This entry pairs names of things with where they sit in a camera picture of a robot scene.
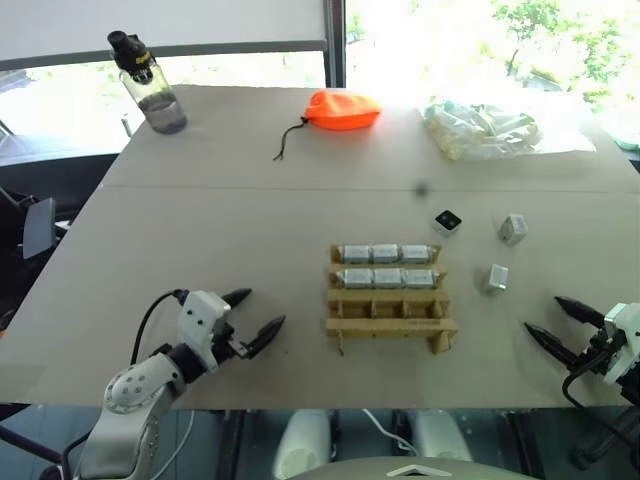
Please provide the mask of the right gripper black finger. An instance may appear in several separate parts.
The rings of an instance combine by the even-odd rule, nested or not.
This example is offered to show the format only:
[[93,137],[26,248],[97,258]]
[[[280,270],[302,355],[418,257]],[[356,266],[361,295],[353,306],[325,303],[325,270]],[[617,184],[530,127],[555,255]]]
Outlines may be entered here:
[[590,325],[604,324],[604,315],[593,307],[566,296],[555,296],[554,299],[561,309],[571,318]]
[[560,339],[537,325],[525,322],[524,327],[541,348],[558,360],[569,371],[574,369],[576,365],[576,355],[566,348]]

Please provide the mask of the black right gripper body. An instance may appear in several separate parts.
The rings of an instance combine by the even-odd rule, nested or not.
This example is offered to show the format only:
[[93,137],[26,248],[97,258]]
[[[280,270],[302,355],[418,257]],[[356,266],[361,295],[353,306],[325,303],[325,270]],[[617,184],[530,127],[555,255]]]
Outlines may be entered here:
[[571,367],[571,372],[575,373],[589,366],[592,373],[605,374],[610,358],[609,336],[604,329],[600,329],[589,339],[587,347],[578,355]]

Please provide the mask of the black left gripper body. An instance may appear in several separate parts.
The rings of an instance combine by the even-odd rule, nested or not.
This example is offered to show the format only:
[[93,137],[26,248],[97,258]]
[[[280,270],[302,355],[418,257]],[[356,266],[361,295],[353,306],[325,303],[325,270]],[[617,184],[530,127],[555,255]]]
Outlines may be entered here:
[[207,360],[209,371],[217,370],[224,362],[238,357],[251,359],[248,345],[235,337],[235,329],[225,319],[214,323],[209,345],[210,358]]

